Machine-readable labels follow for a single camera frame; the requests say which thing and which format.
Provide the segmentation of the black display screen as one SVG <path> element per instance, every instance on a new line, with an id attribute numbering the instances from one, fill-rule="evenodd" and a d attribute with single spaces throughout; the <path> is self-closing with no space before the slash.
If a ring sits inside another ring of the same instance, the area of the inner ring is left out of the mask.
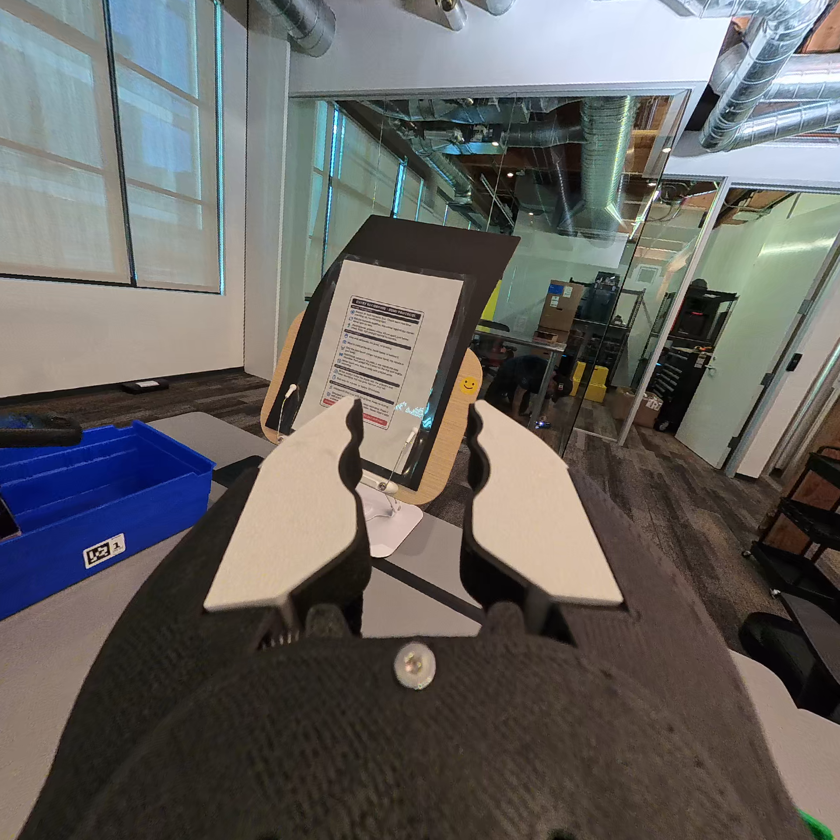
<path id="1" fill-rule="evenodd" d="M 458 313 L 455 316 L 453 326 L 450 330 L 444 357 L 439 365 L 434 388 L 428 399 L 426 412 L 420 424 L 408 432 L 405 437 L 401 438 L 388 433 L 373 431 L 364 422 L 363 417 L 364 438 L 360 445 L 360 457 L 363 467 L 375 475 L 382 476 L 385 480 L 395 482 L 399 487 L 416 490 L 419 487 L 432 446 L 434 445 L 437 434 L 435 428 L 439 425 L 439 420 L 445 412 L 448 399 L 454 388 L 450 379 L 453 375 L 458 374 L 461 365 L 461 361 L 457 362 L 456 360 L 456 344 L 459 335 L 466 325 L 465 304 L 467 293 L 475 281 L 467 275 L 441 276 L 425 269 L 419 271 L 410 270 L 402 266 L 389 266 L 377 260 L 366 261 L 352 256 L 345 256 L 338 259 L 325 277 L 327 281 L 325 294 L 314 311 L 316 320 L 303 356 L 301 372 L 295 376 L 295 383 L 300 388 L 299 402 L 296 407 L 290 409 L 289 413 L 283 415 L 283 428 L 290 433 L 298 431 L 308 421 L 329 408 L 316 408 L 313 398 L 308 393 L 310 391 L 310 379 L 319 354 L 323 329 L 327 321 L 333 293 L 342 264 L 346 259 L 407 270 L 418 274 L 455 278 L 464 282 L 458 305 Z"/>

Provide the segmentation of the black backing board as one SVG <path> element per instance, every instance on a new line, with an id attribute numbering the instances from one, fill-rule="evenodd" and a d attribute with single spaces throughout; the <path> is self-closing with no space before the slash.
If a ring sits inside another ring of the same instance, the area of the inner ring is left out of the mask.
<path id="1" fill-rule="evenodd" d="M 465 327 L 456 344 L 460 362 L 492 291 L 501 280 L 521 239 L 475 229 L 446 227 L 370 215 L 339 256 L 379 261 L 441 276 L 467 275 L 474 284 L 465 300 Z"/>

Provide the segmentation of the black flat device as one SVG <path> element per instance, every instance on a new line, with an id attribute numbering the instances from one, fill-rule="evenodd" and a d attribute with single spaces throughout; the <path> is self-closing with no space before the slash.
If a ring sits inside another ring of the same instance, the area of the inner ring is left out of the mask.
<path id="1" fill-rule="evenodd" d="M 69 447 L 81 439 L 81 426 L 67 416 L 1 412 L 1 448 Z"/>

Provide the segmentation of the black tool cabinet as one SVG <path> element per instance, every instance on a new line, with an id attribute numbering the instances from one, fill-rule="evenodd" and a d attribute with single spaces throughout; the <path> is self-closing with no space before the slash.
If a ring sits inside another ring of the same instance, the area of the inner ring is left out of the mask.
<path id="1" fill-rule="evenodd" d="M 701 278 L 690 283 L 648 384 L 662 403 L 654 430 L 679 429 L 738 297 L 710 289 Z"/>

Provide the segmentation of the blue plastic bin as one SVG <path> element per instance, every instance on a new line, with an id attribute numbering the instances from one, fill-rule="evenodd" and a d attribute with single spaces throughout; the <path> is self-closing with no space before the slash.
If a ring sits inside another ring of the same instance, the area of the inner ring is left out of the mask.
<path id="1" fill-rule="evenodd" d="M 2 450 L 1 618 L 189 529 L 216 464 L 145 423 L 97 427 L 71 447 Z"/>

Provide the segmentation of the wooden board with smiley sticker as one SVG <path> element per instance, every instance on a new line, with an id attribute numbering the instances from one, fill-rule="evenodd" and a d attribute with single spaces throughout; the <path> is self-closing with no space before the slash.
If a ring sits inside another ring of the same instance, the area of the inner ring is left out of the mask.
<path id="1" fill-rule="evenodd" d="M 298 340 L 298 331 L 304 314 L 304 311 L 299 313 L 291 322 L 261 408 L 260 424 L 262 431 L 274 445 L 279 443 L 281 435 L 275 427 L 269 426 L 269 414 L 275 404 L 282 401 L 282 398 L 278 396 L 280 386 L 289 364 L 291 352 Z M 443 492 L 466 432 L 469 405 L 478 398 L 481 383 L 482 370 L 479 360 L 471 349 L 467 349 L 419 487 L 416 490 L 410 490 L 400 486 L 395 494 L 397 500 L 421 507 Z"/>

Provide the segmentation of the silver air duct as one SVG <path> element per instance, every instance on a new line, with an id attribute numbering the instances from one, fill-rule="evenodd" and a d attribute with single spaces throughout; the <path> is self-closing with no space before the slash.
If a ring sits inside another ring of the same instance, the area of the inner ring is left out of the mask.
<path id="1" fill-rule="evenodd" d="M 712 73 L 718 100 L 698 142 L 709 153 L 835 128 L 839 123 L 838 58 L 796 55 L 835 2 L 683 2 L 699 18 L 749 17 L 752 37 Z"/>
<path id="2" fill-rule="evenodd" d="M 279 19 L 300 52 L 324 56 L 333 44 L 336 18 L 324 1 L 258 1 L 269 16 Z"/>
<path id="3" fill-rule="evenodd" d="M 581 107 L 581 199 L 562 235 L 608 238 L 623 225 L 623 170 L 637 114 L 635 97 L 588 98 Z"/>

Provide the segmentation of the white desk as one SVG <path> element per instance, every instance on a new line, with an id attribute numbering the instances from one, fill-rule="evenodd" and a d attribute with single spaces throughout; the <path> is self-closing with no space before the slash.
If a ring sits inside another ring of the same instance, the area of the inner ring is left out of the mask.
<path id="1" fill-rule="evenodd" d="M 123 560 L 1 624 L 1 836 L 25 824 L 81 684 L 149 574 L 180 535 Z M 428 514 L 364 593 L 363 633 L 373 637 L 475 635 L 476 605 L 459 579 L 461 529 Z M 731 651 L 794 803 L 838 838 L 839 728 L 799 709 L 780 679 Z"/>

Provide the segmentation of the white stand base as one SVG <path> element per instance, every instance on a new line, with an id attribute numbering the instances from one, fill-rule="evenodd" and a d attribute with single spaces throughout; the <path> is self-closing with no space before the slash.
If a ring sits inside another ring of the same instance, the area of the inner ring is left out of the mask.
<path id="1" fill-rule="evenodd" d="M 419 507 L 401 502 L 363 482 L 356 490 L 362 501 L 371 557 L 388 558 L 417 527 L 424 513 Z"/>

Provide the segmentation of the black utility cart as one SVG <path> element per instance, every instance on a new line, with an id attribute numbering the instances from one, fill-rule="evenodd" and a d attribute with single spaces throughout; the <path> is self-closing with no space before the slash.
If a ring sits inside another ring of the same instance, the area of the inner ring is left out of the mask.
<path id="1" fill-rule="evenodd" d="M 772 596 L 799 596 L 834 618 L 838 618 L 838 583 L 820 562 L 826 553 L 838 553 L 838 490 L 838 447 L 819 447 L 808 455 L 759 537 L 743 552 L 758 564 Z"/>

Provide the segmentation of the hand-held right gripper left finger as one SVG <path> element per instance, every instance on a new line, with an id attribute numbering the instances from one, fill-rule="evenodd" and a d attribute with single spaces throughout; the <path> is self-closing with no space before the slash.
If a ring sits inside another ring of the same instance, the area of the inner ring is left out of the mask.
<path id="1" fill-rule="evenodd" d="M 361 635 L 370 541 L 361 482 L 362 404 L 346 396 L 293 433 L 256 470 L 231 512 L 203 517 L 219 563 L 205 613 L 268 608 L 286 630 L 315 606 L 334 606 Z"/>

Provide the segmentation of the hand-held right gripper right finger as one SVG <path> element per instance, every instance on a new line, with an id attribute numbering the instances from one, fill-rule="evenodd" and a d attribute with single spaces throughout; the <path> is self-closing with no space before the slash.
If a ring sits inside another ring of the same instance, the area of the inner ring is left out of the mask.
<path id="1" fill-rule="evenodd" d="M 540 633 L 560 620 L 563 606 L 624 608 L 562 458 L 483 400 L 469 408 L 466 443 L 471 498 L 459 573 L 485 613 L 510 602 Z"/>

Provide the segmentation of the metal shelf rack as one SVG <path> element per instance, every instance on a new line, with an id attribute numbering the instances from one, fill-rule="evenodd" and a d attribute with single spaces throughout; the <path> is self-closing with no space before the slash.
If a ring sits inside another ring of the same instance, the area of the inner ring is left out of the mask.
<path id="1" fill-rule="evenodd" d="M 610 387 L 642 307 L 644 289 L 625 288 L 617 273 L 606 270 L 598 271 L 583 286 L 568 352 L 586 370 L 605 368 L 605 386 Z"/>

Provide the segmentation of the large window with blinds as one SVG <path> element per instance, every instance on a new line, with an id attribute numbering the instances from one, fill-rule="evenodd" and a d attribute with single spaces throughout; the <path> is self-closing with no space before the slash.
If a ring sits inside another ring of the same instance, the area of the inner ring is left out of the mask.
<path id="1" fill-rule="evenodd" d="M 3 279 L 224 292 L 221 2 L 1 2 Z"/>

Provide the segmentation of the yellow storage bins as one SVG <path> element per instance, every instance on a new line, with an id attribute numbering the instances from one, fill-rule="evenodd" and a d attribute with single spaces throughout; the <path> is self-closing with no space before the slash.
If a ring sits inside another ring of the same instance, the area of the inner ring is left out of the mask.
<path id="1" fill-rule="evenodd" d="M 582 361 L 578 361 L 575 363 L 574 372 L 572 375 L 572 389 L 570 393 L 571 396 L 577 395 L 581 385 L 581 381 L 584 378 L 586 367 L 587 365 Z M 603 365 L 594 366 L 584 394 L 584 399 L 586 401 L 598 404 L 604 403 L 606 399 L 606 380 L 608 375 L 609 369 L 607 367 Z"/>

